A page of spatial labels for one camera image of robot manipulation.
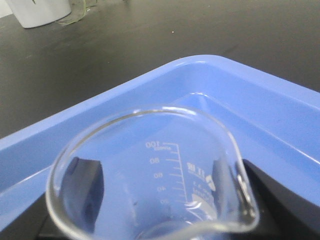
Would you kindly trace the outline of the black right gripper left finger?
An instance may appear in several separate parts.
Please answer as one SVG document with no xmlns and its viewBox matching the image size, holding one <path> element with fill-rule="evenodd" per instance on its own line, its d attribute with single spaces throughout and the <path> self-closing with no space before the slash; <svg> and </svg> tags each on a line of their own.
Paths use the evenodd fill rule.
<svg viewBox="0 0 320 240">
<path fill-rule="evenodd" d="M 57 159 L 45 191 L 48 214 L 71 240 L 93 240 L 104 198 L 104 173 L 99 160 Z"/>
</svg>

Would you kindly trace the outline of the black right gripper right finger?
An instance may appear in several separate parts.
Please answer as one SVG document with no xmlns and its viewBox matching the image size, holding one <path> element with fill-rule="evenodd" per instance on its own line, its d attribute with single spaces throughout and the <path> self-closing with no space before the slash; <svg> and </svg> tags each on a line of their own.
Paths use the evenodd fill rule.
<svg viewBox="0 0 320 240">
<path fill-rule="evenodd" d="M 222 230 L 223 240 L 318 240 L 320 208 L 290 191 L 253 163 L 244 160 L 253 197 L 257 203 L 256 226 Z"/>
</svg>

